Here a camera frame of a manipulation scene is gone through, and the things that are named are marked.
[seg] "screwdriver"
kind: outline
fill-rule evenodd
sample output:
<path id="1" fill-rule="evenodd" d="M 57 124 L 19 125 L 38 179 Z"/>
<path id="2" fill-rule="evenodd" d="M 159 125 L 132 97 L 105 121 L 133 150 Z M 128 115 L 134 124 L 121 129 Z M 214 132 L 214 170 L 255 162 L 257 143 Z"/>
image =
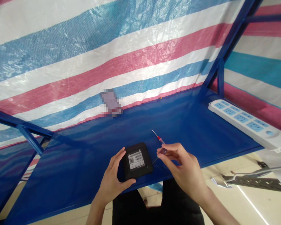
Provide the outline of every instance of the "screwdriver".
<path id="1" fill-rule="evenodd" d="M 165 142 L 162 140 L 162 138 L 160 138 L 154 131 L 153 131 L 153 133 L 157 136 L 157 138 L 158 138 L 158 140 L 159 140 L 159 142 L 163 145 L 163 144 L 165 144 Z M 168 150 L 166 150 L 165 148 L 162 148 L 162 150 L 161 150 L 161 154 L 166 154 L 166 152 L 167 152 Z"/>

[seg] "blue shelf surface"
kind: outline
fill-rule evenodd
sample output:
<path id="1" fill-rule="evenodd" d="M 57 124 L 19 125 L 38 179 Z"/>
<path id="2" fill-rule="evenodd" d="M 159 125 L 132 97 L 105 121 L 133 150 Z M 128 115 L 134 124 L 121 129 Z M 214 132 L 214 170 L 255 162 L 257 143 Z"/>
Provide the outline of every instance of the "blue shelf surface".
<path id="1" fill-rule="evenodd" d="M 180 142 L 206 167 L 262 149 L 208 109 L 219 96 L 204 86 L 124 110 L 55 133 L 4 224 L 28 224 L 90 204 L 110 158 L 123 146 L 145 142 L 151 161 L 160 143 Z M 123 181 L 120 164 L 118 178 Z M 126 192 L 172 175 L 161 160 Z"/>
<path id="2" fill-rule="evenodd" d="M 0 212 L 35 154 L 36 151 L 28 142 L 0 150 Z"/>

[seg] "barcode label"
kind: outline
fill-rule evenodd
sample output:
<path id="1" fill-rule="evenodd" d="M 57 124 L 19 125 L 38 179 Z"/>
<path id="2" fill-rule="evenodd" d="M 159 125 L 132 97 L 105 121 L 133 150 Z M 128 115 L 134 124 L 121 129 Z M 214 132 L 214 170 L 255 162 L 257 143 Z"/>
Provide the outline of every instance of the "barcode label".
<path id="1" fill-rule="evenodd" d="M 141 150 L 138 150 L 138 152 L 128 155 L 128 159 L 130 169 L 134 169 L 145 164 Z"/>

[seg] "floor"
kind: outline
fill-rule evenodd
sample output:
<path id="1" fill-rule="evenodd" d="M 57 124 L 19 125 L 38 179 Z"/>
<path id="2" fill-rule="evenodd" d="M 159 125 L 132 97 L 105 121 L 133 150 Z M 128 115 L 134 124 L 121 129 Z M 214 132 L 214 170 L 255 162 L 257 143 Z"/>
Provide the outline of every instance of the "floor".
<path id="1" fill-rule="evenodd" d="M 234 172 L 252 172 L 260 167 L 256 160 L 260 160 L 256 153 L 240 156 L 213 166 L 203 168 L 203 174 L 207 185 L 213 190 L 222 204 L 239 221 L 240 224 L 280 224 L 281 225 L 281 192 L 269 191 L 259 188 L 244 186 L 233 186 L 232 188 L 219 187 L 211 181 L 214 178 L 218 184 L 223 185 L 221 174 L 231 176 Z M 267 175 L 268 178 L 275 178 L 273 173 Z M 21 192 L 25 183 L 18 185 L 11 196 L 6 207 L 0 214 L 0 220 L 4 219 L 10 211 L 17 196 Z M 162 201 L 162 193 L 143 187 L 139 189 L 143 198 L 147 198 L 148 206 L 159 206 Z M 33 225 L 84 225 L 89 213 L 90 205 L 77 208 L 56 216 L 32 223 Z M 202 211 L 205 224 L 212 224 L 208 216 Z M 104 212 L 104 225 L 111 225 L 112 202 L 110 202 Z"/>

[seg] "power strip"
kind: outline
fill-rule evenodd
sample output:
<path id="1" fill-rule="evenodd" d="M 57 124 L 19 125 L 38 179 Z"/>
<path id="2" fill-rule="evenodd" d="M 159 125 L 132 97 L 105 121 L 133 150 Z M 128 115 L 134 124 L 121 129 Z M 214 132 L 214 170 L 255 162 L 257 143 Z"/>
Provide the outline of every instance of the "power strip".
<path id="1" fill-rule="evenodd" d="M 281 149 L 281 130 L 222 99 L 209 103 L 208 109 L 240 129 L 266 149 Z"/>

